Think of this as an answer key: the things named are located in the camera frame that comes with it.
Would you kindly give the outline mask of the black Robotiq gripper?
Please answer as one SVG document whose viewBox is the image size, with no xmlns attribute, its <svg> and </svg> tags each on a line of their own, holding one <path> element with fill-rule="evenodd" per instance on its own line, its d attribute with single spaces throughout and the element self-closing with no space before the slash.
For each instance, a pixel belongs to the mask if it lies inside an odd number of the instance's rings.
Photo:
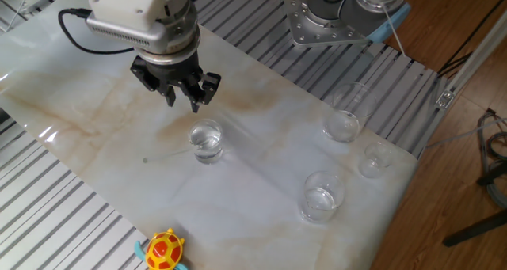
<svg viewBox="0 0 507 270">
<path fill-rule="evenodd" d="M 192 112 L 209 104 L 221 82 L 219 74 L 203 74 L 197 51 L 157 55 L 138 50 L 138 62 L 132 63 L 130 71 L 148 90 L 164 96 L 169 106 L 173 106 L 176 100 L 171 85 L 179 86 L 189 99 Z"/>
</svg>

